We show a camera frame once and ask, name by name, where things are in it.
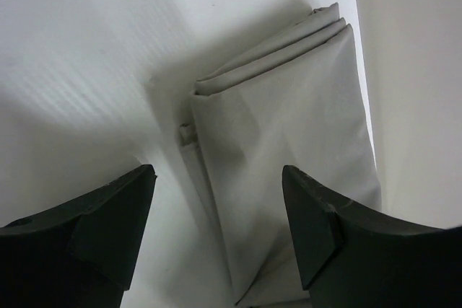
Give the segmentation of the grey cloth napkin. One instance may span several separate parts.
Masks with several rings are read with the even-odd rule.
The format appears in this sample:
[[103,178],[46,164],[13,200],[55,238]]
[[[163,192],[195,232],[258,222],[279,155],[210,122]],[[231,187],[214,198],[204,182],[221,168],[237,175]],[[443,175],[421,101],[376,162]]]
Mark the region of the grey cloth napkin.
[[208,76],[191,95],[183,158],[217,226],[238,307],[305,300],[282,192],[294,165],[370,208],[380,183],[352,26],[313,10]]

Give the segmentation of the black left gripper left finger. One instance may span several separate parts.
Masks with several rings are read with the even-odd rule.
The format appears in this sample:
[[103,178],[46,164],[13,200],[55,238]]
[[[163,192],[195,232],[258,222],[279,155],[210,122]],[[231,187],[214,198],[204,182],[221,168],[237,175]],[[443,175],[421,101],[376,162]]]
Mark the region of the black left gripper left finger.
[[155,186],[143,164],[96,190],[1,228],[2,307],[119,307]]

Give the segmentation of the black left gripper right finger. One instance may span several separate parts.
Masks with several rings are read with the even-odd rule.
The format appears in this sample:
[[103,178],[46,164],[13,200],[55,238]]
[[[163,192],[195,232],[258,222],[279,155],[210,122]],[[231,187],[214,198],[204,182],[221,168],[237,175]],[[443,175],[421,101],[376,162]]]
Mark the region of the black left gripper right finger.
[[461,228],[372,210],[297,167],[282,189],[302,288],[314,307],[459,307]]

